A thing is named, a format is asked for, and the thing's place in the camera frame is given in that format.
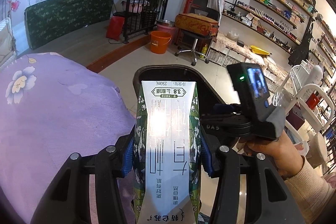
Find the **right hand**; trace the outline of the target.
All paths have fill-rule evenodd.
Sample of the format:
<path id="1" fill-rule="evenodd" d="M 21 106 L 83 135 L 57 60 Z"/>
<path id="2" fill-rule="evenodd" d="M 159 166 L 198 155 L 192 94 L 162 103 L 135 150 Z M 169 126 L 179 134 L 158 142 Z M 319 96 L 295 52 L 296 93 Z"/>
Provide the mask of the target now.
<path id="1" fill-rule="evenodd" d="M 255 153 L 270 156 L 279 175 L 284 180 L 297 175 L 302 170 L 304 159 L 285 131 L 274 141 L 246 137 L 240 138 L 239 143 L 244 144 L 243 150 L 248 156 Z"/>

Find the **beige sweater right forearm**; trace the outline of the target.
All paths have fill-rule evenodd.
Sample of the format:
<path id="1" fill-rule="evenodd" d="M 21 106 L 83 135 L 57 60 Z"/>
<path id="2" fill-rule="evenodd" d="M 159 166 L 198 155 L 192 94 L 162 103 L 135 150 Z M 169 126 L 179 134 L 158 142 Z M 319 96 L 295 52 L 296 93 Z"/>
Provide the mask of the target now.
<path id="1" fill-rule="evenodd" d="M 335 188 L 316 173 L 305 157 L 302 159 L 302 169 L 285 184 L 305 223 L 330 223 L 335 219 Z"/>

